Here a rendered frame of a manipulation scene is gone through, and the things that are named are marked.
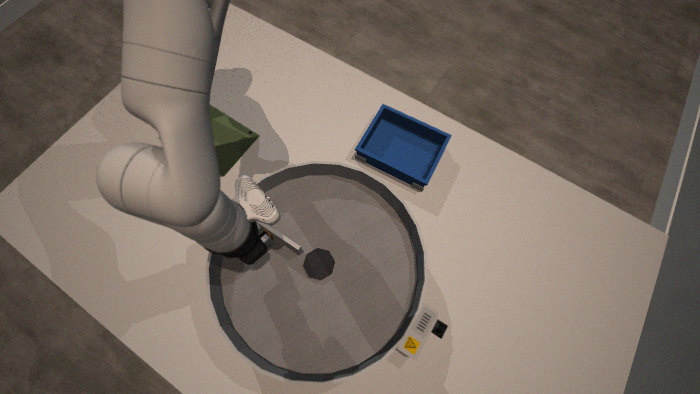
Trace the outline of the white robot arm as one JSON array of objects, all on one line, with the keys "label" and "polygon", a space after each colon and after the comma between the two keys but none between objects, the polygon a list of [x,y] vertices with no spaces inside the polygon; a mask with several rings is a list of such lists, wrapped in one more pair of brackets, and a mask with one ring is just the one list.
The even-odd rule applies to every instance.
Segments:
[{"label": "white robot arm", "polygon": [[157,131],[162,147],[118,145],[96,170],[112,207],[203,244],[224,239],[237,220],[220,190],[209,111],[229,3],[123,0],[122,103]]}]

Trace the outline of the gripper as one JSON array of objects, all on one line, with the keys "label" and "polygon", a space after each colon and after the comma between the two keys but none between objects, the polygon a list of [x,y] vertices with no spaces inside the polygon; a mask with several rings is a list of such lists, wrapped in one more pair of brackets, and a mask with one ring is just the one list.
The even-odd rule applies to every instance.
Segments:
[{"label": "gripper", "polygon": [[233,230],[218,242],[197,243],[211,253],[228,258],[238,257],[242,262],[251,265],[275,244],[255,221],[275,225],[280,221],[281,214],[248,175],[241,175],[236,179],[235,193],[232,202],[237,210],[237,220]]}]

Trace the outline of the blue rectangular tray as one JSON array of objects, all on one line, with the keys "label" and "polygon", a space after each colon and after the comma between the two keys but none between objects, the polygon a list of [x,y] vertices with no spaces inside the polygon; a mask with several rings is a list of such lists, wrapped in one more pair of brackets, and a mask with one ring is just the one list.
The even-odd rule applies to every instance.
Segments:
[{"label": "blue rectangular tray", "polygon": [[355,159],[422,192],[451,136],[382,104],[355,148]]}]

